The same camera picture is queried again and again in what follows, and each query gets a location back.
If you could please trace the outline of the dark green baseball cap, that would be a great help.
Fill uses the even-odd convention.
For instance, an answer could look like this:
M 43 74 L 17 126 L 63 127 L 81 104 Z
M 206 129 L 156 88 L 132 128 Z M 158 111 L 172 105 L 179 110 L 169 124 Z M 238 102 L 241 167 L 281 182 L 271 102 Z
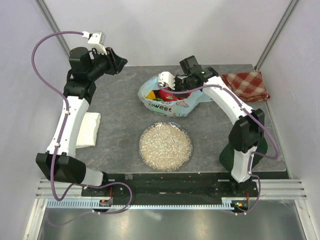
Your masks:
M 266 154 L 268 151 L 268 144 L 265 138 L 262 138 L 257 145 L 257 152 Z M 263 157 L 255 154 L 253 157 L 252 167 L 255 167 Z M 220 164 L 228 171 L 231 172 L 234 166 L 234 148 L 228 143 L 219 155 Z

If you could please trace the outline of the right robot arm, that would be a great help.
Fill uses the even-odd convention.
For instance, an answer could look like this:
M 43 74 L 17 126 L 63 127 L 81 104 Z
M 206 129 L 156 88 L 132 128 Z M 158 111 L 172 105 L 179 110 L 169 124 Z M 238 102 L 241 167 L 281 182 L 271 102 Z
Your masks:
M 223 110 L 232 123 L 228 144 L 220 153 L 219 162 L 233 178 L 229 184 L 230 193 L 240 197 L 247 191 L 253 165 L 260 161 L 254 152 L 262 148 L 265 153 L 268 149 L 263 131 L 265 113 L 241 101 L 212 67 L 203 68 L 195 56 L 189 56 L 179 64 L 185 77 L 174 78 L 172 90 L 175 94 L 202 91 Z

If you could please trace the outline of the red checkered cloth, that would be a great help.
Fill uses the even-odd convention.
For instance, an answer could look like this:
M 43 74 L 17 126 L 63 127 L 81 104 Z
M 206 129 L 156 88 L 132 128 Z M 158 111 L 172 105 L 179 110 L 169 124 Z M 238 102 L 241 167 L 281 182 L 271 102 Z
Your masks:
M 222 74 L 221 78 L 245 103 L 265 102 L 271 97 L 260 71 Z

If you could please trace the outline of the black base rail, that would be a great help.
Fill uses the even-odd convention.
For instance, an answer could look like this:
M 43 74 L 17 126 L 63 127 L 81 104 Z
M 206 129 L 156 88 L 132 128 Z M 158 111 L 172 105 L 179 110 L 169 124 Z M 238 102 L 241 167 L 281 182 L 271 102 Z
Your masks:
M 222 198 L 257 197 L 258 186 L 235 188 L 229 173 L 109 173 L 117 185 L 82 190 L 83 197 L 112 197 L 118 204 L 220 204 Z

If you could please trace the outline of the speckled round plate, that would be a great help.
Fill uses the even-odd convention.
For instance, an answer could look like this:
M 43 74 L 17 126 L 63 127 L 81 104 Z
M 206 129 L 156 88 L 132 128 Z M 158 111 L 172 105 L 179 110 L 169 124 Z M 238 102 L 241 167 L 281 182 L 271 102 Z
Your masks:
M 143 162 L 155 171 L 175 172 L 193 154 L 193 142 L 186 130 L 174 122 L 158 122 L 148 127 L 139 139 Z

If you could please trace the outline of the light blue plastic bag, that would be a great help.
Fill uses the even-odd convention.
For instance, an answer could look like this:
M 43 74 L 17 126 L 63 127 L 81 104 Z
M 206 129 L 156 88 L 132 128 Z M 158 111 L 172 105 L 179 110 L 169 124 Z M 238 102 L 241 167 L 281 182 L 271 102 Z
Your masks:
M 160 100 L 146 98 L 150 91 L 154 91 L 157 95 L 159 90 L 158 77 L 154 76 L 140 87 L 138 97 L 147 109 L 165 117 L 186 117 L 198 104 L 213 101 L 200 90 L 192 92 L 188 98 L 178 101 L 163 101 L 160 97 L 158 98 Z

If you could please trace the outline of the white folded towel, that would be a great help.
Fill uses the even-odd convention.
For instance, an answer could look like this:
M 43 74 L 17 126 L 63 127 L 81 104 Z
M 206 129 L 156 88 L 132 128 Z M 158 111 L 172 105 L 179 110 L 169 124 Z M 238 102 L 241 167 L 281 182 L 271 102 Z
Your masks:
M 98 112 L 86 112 L 77 136 L 76 148 L 94 147 L 101 122 L 101 114 Z

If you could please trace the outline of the yellow fake banana bunch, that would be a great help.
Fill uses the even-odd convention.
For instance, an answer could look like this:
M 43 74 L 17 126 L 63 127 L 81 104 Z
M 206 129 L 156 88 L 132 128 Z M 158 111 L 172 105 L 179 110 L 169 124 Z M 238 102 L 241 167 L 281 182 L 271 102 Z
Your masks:
M 155 100 L 157 97 L 156 97 L 156 94 L 154 93 L 154 91 L 150 91 L 148 93 L 148 95 L 145 96 L 146 99 L 149 99 L 149 100 Z

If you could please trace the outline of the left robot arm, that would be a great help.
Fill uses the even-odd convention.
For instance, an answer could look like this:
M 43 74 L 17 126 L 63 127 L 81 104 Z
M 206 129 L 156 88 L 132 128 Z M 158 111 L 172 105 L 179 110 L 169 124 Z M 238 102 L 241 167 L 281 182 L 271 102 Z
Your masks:
M 35 158 L 57 201 L 62 201 L 63 197 L 57 195 L 55 182 L 92 188 L 99 197 L 109 193 L 107 174 L 92 170 L 76 159 L 76 143 L 96 90 L 95 81 L 104 74 L 119 74 L 127 62 L 111 47 L 93 47 L 91 50 L 76 47 L 70 51 L 71 69 L 62 93 L 63 106 L 57 129 L 46 151 L 38 153 Z

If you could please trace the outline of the red fake dragon fruit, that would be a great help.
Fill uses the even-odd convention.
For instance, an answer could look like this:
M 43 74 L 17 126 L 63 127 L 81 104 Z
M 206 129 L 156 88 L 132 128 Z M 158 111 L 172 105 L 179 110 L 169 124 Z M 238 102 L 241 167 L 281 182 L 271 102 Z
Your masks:
M 158 91 L 158 95 L 164 102 L 172 102 L 185 99 L 184 97 L 174 96 L 172 93 L 165 92 L 161 89 Z

